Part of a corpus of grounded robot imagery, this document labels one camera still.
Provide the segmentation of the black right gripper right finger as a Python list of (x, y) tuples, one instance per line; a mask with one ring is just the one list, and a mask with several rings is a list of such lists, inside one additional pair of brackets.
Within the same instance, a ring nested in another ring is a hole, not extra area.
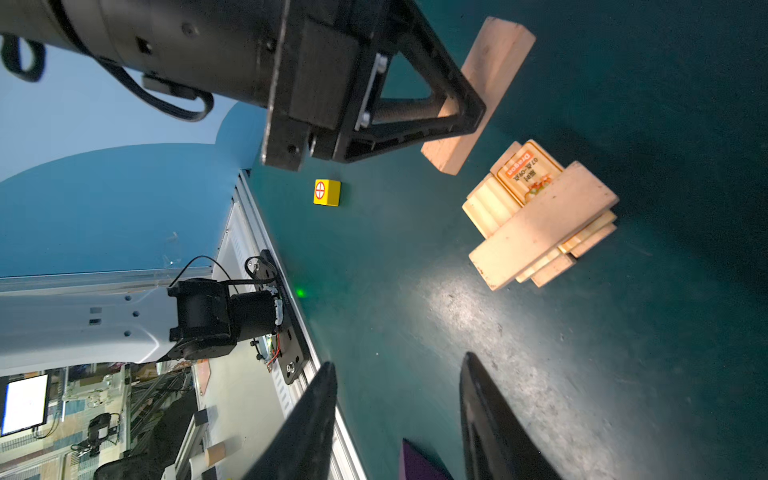
[(558, 479), (528, 436), (478, 356), (460, 372), (460, 413), (468, 479)]

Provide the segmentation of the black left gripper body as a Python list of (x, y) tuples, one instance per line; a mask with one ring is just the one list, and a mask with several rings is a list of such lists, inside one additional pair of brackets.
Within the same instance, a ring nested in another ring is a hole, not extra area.
[(371, 98), (388, 1), (263, 1), (271, 56), (260, 161), (287, 171), (303, 158), (352, 163), (374, 142), (358, 119)]

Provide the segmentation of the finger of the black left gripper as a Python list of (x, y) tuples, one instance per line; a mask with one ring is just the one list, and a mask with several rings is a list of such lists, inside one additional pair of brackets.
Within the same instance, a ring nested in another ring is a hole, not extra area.
[[(414, 1), (355, 1), (359, 66), (333, 134), (332, 159), (353, 163), (409, 145), (477, 130), (486, 105)], [(393, 59), (402, 56), (430, 89), (424, 98), (385, 98)]]

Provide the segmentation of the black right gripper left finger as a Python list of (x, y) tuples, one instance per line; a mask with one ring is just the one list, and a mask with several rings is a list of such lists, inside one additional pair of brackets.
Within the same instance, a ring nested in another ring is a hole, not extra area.
[(244, 477), (328, 478), (337, 388), (334, 364), (323, 363), (275, 438)]

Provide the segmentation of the light wood block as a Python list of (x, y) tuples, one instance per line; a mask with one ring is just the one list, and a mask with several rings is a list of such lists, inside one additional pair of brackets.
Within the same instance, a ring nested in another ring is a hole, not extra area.
[(475, 132), (424, 143), (421, 153), (439, 170), (456, 175), (468, 159), (536, 37), (523, 25), (487, 17), (462, 66), (462, 73), (486, 106)]

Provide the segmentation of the printed wood block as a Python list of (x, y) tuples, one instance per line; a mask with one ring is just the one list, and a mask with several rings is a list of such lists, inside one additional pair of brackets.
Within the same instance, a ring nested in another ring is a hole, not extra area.
[(525, 206), (563, 170), (560, 163), (531, 139), (519, 147), (511, 145), (491, 168), (491, 173)]

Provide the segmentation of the wood block numbered 31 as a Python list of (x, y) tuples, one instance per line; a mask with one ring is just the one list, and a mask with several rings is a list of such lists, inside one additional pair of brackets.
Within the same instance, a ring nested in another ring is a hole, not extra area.
[(520, 148), (519, 142), (513, 142), (493, 164), (489, 174), (467, 195), (462, 205), (464, 213), (485, 239), (522, 208), (496, 176)]

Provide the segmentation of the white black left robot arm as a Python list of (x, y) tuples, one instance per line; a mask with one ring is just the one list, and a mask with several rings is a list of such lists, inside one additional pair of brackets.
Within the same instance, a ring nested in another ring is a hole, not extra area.
[[(265, 167), (312, 156), (350, 164), (471, 134), (486, 111), (413, 1), (5, 1), (1, 69), (43, 77), (53, 48), (188, 126), (224, 97), (265, 112)], [(139, 239), (201, 228), (215, 249), (239, 163), (193, 145), (144, 145), (53, 161), (1, 184), (1, 277), (138, 266)], [(3, 293), (5, 376), (102, 362), (225, 354), (275, 299), (213, 280), (118, 293)]]

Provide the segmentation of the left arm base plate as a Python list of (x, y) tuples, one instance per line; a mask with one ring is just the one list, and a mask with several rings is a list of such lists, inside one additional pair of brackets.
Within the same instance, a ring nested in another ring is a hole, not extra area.
[(251, 340), (257, 359), (271, 373), (279, 372), (287, 385), (298, 381), (306, 364), (311, 360), (308, 344), (299, 324), (290, 289), (278, 268), (272, 253), (263, 249), (247, 261), (246, 271), (261, 280), (258, 291), (266, 291), (275, 297), (276, 326), (269, 334)]

